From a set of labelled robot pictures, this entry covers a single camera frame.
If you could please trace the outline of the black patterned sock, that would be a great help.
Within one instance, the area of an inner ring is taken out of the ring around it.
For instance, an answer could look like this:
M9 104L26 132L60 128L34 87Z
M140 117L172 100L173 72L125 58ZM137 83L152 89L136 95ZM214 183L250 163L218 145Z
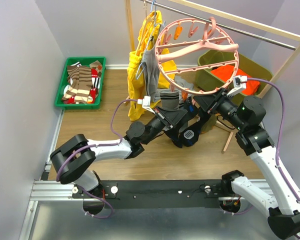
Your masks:
M211 118L209 113L202 110L198 116L199 119L180 134L181 143L186 147L191 147L198 141L204 124Z
M182 148L184 145L181 142L180 135L187 128L188 123L198 114L198 108L193 105L192 98L188 97L185 102L182 110L187 110L186 116L172 129L165 131L165 135L169 137L172 143L178 147Z

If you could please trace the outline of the olive striped sock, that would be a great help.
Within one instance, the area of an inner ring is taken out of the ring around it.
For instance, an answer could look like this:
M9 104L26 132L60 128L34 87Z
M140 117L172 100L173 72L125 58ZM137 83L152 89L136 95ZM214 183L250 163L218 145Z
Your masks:
M209 120L202 126L201 133L205 134L210 130L212 130L213 127L216 125L216 122L217 122L217 116L215 114L211 115Z

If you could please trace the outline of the pink round clip hanger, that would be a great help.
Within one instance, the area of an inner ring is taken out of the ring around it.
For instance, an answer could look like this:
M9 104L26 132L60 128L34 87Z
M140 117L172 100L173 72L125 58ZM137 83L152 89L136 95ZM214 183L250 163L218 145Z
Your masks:
M199 25L203 26L202 37L198 40L183 41L177 43L170 43L172 35L169 30L173 27L181 27L182 24L190 24L188 38L191 38L199 30ZM183 18L168 24L158 35L157 41L154 45L155 58L157 60L158 69L163 77L170 83L170 89L181 90L183 93L191 95L211 95L216 93L220 88L215 87L213 90L191 90L187 87L179 85L171 75L177 75L185 72L197 72L199 70L211 70L214 67L224 67L227 65L233 66L233 71L229 79L227 79L222 85L222 88L228 88L233 83L233 78L237 75L239 68L239 45L233 41L233 39L219 26L217 26L216 20L211 17L209 20L198 20L195 18ZM214 50L217 52L231 53L233 59L225 61L222 60L216 63L208 63L202 66L193 66L188 68L176 69L176 70L164 70L163 64L169 61L174 61L178 58L185 57L187 55L203 51Z

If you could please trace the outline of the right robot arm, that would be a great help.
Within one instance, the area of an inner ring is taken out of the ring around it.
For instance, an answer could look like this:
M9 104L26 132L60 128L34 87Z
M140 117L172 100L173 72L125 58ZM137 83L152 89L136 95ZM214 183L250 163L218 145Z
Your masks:
M211 95L196 95L194 100L204 113L220 114L237 129L238 145L258 166L273 195L238 170L222 176L220 191L226 196L238 194L250 202L265 215L270 229L281 240L300 233L300 189L281 161L279 147L260 125L266 115L262 100L248 95L235 105L225 88Z

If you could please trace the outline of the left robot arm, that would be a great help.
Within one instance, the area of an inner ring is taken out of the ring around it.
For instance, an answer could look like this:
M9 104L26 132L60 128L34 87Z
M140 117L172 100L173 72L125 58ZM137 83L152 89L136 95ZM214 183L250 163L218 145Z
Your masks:
M91 198L101 191L97 174L89 170L95 161L110 159L131 159L144 151L144 145L151 142L161 131L173 129L187 115L185 109L154 109L154 117L147 123L133 122L124 137L116 140L91 140L77 134L57 148L50 160L56 170L56 181L62 185L74 183Z

